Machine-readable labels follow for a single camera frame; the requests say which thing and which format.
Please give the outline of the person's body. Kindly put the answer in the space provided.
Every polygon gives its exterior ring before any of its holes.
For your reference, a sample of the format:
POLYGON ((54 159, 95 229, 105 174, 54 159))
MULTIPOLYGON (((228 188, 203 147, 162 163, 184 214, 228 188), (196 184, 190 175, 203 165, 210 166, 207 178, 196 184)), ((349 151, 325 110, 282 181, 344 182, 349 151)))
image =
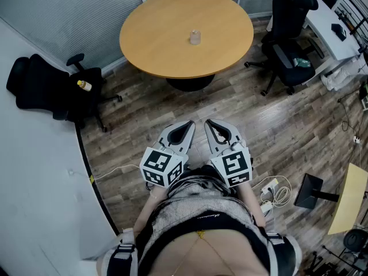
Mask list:
POLYGON ((134 236, 102 254, 98 276, 296 276, 292 236, 267 233, 214 167, 185 171, 134 236))

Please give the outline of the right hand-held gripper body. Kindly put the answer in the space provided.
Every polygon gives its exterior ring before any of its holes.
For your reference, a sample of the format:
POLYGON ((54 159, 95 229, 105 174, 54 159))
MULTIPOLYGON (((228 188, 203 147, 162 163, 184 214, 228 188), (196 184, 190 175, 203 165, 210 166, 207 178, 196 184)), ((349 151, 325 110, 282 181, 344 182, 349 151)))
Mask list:
POLYGON ((244 140, 211 158, 211 164, 228 187, 239 186, 252 180, 251 156, 244 140))

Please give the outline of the light wooden desk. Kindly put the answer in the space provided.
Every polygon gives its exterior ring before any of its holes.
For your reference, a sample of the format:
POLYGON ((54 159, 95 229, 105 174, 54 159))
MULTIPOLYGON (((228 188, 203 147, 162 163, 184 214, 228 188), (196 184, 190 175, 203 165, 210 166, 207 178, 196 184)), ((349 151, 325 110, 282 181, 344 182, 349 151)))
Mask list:
POLYGON ((353 228, 360 211, 368 182, 368 172, 350 163, 343 180, 328 235, 342 233, 353 228))

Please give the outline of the white power strip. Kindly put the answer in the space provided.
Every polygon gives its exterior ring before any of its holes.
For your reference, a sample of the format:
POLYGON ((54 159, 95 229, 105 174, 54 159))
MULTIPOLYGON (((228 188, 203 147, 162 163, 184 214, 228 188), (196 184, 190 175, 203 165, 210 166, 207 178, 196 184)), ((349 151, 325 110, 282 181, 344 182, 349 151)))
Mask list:
POLYGON ((272 180, 271 182, 269 182, 266 186, 264 186, 261 189, 262 194, 267 194, 268 192, 273 191, 276 186, 278 185, 278 181, 276 179, 272 180))

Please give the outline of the black flat stand base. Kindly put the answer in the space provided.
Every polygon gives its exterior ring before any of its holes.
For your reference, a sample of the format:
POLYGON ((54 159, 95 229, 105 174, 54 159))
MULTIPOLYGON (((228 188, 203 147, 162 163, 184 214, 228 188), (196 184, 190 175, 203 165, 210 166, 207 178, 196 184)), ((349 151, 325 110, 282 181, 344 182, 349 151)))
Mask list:
POLYGON ((322 200, 338 202, 340 195, 321 191, 322 185, 322 179, 306 173, 294 201, 294 206, 305 209, 314 209, 319 198, 322 200))

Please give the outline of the white plastic bag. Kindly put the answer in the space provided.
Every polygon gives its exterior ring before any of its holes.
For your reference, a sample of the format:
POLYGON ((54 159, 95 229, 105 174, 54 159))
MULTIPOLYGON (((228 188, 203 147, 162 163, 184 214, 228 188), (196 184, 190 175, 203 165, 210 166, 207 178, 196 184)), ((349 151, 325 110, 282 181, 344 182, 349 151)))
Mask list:
POLYGON ((321 74, 320 79, 327 90, 337 91, 349 84, 356 76, 358 76, 357 73, 353 73, 347 69, 341 69, 336 74, 331 74, 330 76, 321 74))

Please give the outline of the black metal rack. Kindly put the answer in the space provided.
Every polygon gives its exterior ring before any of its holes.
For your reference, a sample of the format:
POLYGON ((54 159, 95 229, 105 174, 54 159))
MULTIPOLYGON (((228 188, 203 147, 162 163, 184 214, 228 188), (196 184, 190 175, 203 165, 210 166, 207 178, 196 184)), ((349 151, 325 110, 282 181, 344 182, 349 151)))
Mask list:
POLYGON ((335 3, 335 13, 349 29, 358 45, 368 47, 368 7, 362 0, 339 0, 335 3))

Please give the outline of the person's right forearm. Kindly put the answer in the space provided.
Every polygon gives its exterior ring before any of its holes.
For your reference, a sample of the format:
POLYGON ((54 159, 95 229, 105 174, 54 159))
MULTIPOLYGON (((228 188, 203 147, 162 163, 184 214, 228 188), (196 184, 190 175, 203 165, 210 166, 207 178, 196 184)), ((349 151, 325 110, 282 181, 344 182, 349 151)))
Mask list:
POLYGON ((254 216, 257 226, 264 228, 266 226, 266 219, 249 182, 235 186, 235 190, 238 199, 245 204, 254 216))

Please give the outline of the black table base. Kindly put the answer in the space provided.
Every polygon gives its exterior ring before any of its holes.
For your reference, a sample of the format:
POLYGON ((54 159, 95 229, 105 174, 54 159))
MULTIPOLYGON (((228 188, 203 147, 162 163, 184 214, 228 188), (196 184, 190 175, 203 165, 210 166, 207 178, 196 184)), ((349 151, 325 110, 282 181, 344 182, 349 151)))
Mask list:
POLYGON ((192 92, 201 90, 206 86, 210 85, 214 77, 215 74, 199 78, 188 78, 188 79, 167 78, 166 81, 168 84, 170 84, 173 88, 177 90, 184 92, 192 92))

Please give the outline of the black box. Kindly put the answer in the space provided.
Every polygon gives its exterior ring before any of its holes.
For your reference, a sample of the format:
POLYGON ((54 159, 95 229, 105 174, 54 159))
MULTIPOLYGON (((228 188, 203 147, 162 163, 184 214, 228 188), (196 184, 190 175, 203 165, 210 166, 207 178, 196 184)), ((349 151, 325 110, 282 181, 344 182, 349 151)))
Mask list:
POLYGON ((346 31, 340 24, 331 24, 331 30, 341 41, 346 39, 346 31))

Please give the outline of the round wooden table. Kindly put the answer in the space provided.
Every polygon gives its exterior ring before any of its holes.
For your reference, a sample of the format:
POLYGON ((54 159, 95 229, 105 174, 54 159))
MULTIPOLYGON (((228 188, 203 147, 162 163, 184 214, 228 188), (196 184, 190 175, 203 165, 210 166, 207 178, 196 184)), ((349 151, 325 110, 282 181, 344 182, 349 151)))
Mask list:
POLYGON ((123 23, 120 48, 136 68, 162 78, 221 72, 249 50, 254 27, 233 0, 147 0, 123 23), (192 30, 201 43, 190 44, 192 30))

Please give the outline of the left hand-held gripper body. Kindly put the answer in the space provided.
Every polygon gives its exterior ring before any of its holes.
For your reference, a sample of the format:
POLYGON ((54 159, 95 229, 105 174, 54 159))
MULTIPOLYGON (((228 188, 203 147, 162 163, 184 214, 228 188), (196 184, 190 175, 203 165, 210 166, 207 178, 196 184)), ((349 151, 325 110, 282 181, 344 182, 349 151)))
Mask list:
POLYGON ((187 154, 178 155, 156 141, 152 147, 147 147, 140 162, 140 171, 146 182, 168 188, 183 174, 188 160, 187 154))

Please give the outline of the person's left forearm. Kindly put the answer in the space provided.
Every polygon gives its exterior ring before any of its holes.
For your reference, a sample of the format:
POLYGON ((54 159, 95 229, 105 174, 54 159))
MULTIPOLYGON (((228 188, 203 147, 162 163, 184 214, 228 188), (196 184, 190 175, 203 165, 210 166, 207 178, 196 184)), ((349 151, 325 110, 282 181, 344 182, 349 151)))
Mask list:
POLYGON ((150 190, 148 200, 144 204, 143 209, 133 226, 133 233, 135 237, 138 237, 138 235, 144 229, 151 213, 155 210, 155 208, 167 198, 167 193, 168 189, 160 186, 154 186, 150 190))

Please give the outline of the white desk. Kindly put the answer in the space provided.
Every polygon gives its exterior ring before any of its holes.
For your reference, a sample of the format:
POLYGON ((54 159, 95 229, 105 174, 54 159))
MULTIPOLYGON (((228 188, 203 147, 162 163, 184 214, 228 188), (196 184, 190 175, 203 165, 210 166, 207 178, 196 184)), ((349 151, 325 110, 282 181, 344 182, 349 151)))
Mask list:
POLYGON ((315 68, 315 76, 303 83, 318 78, 321 73, 335 72, 340 68, 346 68, 352 62, 359 68, 359 61, 364 57, 358 52, 359 44, 353 35, 350 35, 348 27, 339 20, 338 15, 330 9, 322 0, 317 0, 318 9, 310 10, 306 15, 305 25, 317 35, 326 47, 329 57, 321 65, 315 68), (346 39, 341 40, 332 31, 331 25, 338 24, 346 31, 346 39))

